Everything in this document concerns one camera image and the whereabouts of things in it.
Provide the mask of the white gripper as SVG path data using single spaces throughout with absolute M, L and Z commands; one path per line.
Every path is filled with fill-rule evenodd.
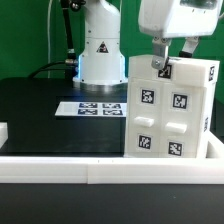
M 141 0 L 138 24 L 141 32 L 154 37 L 152 67 L 166 67 L 169 38 L 186 37 L 179 56 L 191 58 L 198 36 L 214 33 L 221 8 L 222 0 Z

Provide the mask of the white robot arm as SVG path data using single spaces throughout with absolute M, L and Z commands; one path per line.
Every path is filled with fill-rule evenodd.
M 65 23 L 68 60 L 73 83 L 109 88 L 127 82 L 120 51 L 121 12 L 108 0 L 59 0 Z M 191 55 L 201 36 L 214 33 L 224 0 L 140 0 L 139 30 L 152 37 L 152 66 L 168 66 L 174 38 L 184 38 L 183 52 Z M 85 47 L 75 53 L 69 13 L 84 11 Z

